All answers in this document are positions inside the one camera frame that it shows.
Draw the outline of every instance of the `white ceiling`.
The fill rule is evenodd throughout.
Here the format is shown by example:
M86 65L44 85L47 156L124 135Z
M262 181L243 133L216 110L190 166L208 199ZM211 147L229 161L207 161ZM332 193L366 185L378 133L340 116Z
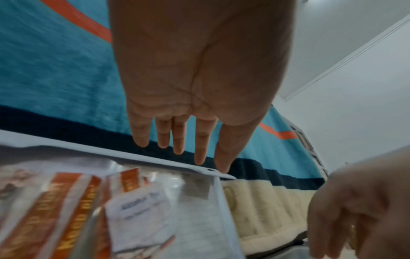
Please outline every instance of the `white ceiling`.
M286 98L410 14L410 0L298 0Z

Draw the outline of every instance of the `beige fabric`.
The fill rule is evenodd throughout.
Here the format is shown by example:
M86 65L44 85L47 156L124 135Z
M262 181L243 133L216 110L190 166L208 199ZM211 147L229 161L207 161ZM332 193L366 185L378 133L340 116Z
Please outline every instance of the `beige fabric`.
M315 191L272 186L266 180L223 181L223 189L246 255L280 247L307 229Z

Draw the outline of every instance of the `blanket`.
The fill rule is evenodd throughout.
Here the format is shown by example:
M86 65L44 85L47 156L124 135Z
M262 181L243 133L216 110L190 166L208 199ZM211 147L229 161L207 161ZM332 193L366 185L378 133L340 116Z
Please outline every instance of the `blanket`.
M105 0L0 1L0 129L194 164L195 118L185 152L133 141L111 48ZM213 155L221 124L203 166ZM309 200L324 180L271 107L223 187L246 254L290 242L306 230Z

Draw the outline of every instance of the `hand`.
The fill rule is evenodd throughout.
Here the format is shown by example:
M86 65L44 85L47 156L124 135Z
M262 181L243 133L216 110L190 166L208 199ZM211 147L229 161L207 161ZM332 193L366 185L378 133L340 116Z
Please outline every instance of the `hand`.
M307 224L313 258L339 257L354 224L365 234L360 259L410 258L410 147L332 173Z
M195 163L223 126L214 161L221 172L268 111L289 57L294 0L109 0L113 48L137 145L185 148L196 117Z

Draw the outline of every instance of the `human hand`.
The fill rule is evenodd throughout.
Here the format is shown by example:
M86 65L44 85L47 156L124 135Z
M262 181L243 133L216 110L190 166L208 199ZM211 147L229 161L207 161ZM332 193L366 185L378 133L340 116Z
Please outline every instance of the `human hand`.
M243 150L279 88L291 45L294 0L109 0L113 48L135 143L185 148L196 117L195 163L223 125L221 172Z
M332 173L307 216L313 258L338 258L352 225L359 259L410 258L410 147Z

